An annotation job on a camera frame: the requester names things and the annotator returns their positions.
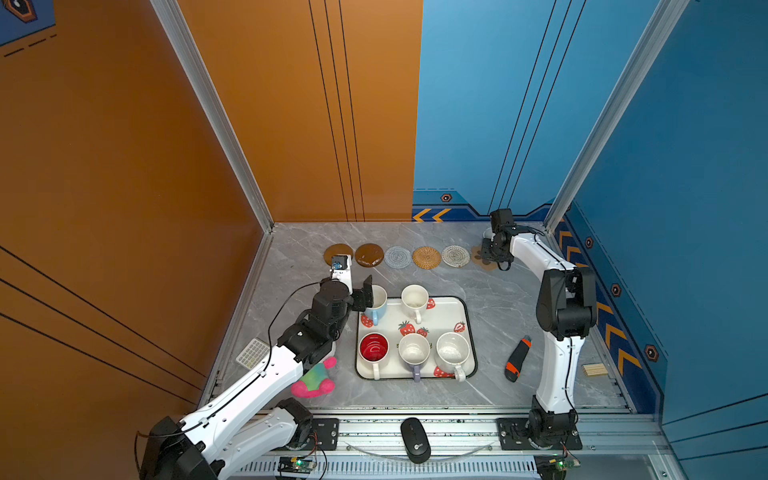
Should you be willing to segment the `light blue mug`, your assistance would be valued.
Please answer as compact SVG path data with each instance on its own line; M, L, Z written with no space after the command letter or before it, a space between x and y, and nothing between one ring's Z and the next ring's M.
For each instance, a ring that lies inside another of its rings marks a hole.
M364 326L371 328L378 326L386 314L388 296L386 290L379 286L372 286L373 304L367 308L362 316L361 322Z

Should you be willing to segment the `brown paw print coaster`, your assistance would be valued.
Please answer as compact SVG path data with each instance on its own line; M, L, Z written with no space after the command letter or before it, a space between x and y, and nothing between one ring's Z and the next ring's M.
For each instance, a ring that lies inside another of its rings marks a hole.
M471 249L471 260L474 264L478 265L485 271L494 271L498 269L498 265L494 261L484 259L481 255L482 250L480 246L474 246Z

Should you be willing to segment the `glossy brown round coaster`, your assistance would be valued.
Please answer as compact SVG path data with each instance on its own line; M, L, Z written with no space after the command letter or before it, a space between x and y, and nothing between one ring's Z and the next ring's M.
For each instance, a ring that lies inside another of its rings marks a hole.
M354 258L360 266L373 268L384 261L385 252L378 244L366 243L356 249Z

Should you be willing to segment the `grey woven round coaster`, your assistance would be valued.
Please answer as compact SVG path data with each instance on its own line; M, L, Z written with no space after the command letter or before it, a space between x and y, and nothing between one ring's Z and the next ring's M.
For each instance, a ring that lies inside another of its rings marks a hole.
M384 256L384 262L392 269L405 269L412 264L412 253L401 246L392 246Z

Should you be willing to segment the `white woven round coaster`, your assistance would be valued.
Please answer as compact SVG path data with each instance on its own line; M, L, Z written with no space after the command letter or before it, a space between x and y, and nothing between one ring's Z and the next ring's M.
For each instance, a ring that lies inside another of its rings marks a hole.
M442 261L451 268L462 268L471 261L470 252L459 245L450 245L441 252Z

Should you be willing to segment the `white mug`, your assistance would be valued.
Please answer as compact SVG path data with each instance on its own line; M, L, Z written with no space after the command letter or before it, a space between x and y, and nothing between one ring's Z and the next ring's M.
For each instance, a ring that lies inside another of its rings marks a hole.
M414 320L417 325L423 322L430 300L428 291L421 285L409 285L401 292L401 302L404 314Z
M467 378L465 363L470 357L469 342L459 333L442 334L435 345L436 368L433 375L437 378L452 377L459 382Z

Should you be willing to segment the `matte brown round coaster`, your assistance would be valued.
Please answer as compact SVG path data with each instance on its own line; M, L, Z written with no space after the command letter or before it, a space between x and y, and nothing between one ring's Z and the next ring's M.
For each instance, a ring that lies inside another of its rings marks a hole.
M333 257L340 256L340 255L353 256L354 249L344 243L333 244L325 250L323 254L323 259L327 265L331 266L333 264Z

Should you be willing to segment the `tan rattan round coaster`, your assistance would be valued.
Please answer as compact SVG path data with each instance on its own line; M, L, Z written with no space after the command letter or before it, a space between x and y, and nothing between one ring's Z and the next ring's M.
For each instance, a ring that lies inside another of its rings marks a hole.
M432 270L441 264L442 256L437 249L423 246L413 251L412 261L420 269Z

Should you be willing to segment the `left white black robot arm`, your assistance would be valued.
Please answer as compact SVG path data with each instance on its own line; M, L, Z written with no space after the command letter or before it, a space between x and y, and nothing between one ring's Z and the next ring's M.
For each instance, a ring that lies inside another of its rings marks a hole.
M298 400L280 401L254 417L283 390L329 357L350 313L373 304L373 281L359 288L330 277L252 369L218 397L179 421L165 417L135 450L141 479L228 479L249 462L309 435L312 415Z

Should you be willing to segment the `white strawberry tray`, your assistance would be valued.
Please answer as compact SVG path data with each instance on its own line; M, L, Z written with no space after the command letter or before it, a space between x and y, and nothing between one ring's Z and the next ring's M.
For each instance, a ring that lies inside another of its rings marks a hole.
M356 371L363 379L466 380L477 372L468 309L458 297L430 298L421 322L390 298L378 323L361 313L357 325Z

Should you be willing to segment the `white calculator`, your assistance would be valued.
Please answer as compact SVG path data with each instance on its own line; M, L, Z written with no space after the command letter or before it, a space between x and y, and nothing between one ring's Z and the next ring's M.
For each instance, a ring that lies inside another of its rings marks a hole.
M248 369L256 368L271 351L271 347L261 339L253 338L235 357L235 362Z

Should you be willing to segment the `small wooden block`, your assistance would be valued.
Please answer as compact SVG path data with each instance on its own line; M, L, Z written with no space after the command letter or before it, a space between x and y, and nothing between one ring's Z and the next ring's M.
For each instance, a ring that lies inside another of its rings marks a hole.
M607 376L608 369L603 363L585 364L582 366L587 377Z

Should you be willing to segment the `black computer mouse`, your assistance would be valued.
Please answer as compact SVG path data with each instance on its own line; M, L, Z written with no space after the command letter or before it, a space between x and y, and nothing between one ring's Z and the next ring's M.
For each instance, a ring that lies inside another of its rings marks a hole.
M421 421L416 417L406 418L400 431L408 459L414 464L425 463L431 457L431 445Z

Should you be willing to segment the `left green circuit board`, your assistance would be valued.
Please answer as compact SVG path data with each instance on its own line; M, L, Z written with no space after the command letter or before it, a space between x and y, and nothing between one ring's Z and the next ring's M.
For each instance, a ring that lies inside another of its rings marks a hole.
M308 479L318 472L318 462L306 457L280 457L276 467L277 477L286 479Z

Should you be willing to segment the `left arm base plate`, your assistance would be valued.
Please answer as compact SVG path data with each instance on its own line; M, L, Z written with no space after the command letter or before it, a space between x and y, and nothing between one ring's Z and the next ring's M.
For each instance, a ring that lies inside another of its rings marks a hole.
M335 451L339 440L340 420L338 418L314 418L308 436L300 446L301 450L312 450L315 444L325 452Z

